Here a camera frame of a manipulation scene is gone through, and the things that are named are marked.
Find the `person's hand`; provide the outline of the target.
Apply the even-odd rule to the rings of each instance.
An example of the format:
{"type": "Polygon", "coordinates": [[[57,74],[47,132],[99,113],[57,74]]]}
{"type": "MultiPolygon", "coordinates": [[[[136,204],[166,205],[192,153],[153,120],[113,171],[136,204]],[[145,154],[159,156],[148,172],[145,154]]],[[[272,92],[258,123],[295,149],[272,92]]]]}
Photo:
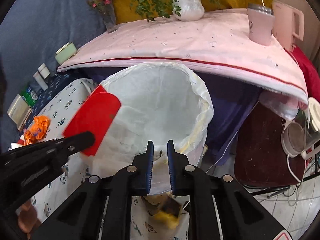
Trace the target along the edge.
{"type": "Polygon", "coordinates": [[[41,221],[37,217],[37,211],[32,205],[31,200],[26,201],[21,206],[21,211],[18,215],[18,226],[27,234],[27,238],[31,239],[31,234],[39,228],[41,221]]]}

